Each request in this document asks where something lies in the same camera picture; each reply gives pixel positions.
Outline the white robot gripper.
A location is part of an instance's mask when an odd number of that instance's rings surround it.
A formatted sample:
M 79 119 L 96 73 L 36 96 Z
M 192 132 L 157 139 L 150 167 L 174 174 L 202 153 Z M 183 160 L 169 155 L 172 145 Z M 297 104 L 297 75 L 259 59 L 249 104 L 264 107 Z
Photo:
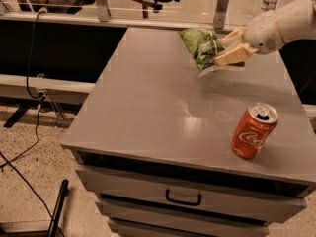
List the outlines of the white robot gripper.
M 225 46 L 238 44 L 227 48 L 215 56 L 216 65 L 225 66 L 248 60 L 255 52 L 269 54 L 284 47 L 285 41 L 280 29 L 277 13 L 268 11 L 256 16 L 246 27 L 239 27 L 222 38 L 220 42 Z

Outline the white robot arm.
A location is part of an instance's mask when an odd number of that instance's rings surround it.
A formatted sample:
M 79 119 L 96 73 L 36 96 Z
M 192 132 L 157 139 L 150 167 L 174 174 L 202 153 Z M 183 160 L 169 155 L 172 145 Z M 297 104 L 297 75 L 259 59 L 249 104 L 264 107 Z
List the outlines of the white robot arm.
M 246 27 L 220 40 L 224 50 L 214 57 L 219 66 L 236 64 L 254 53 L 270 54 L 296 40 L 316 39 L 315 0 L 295 0 L 252 19 Z

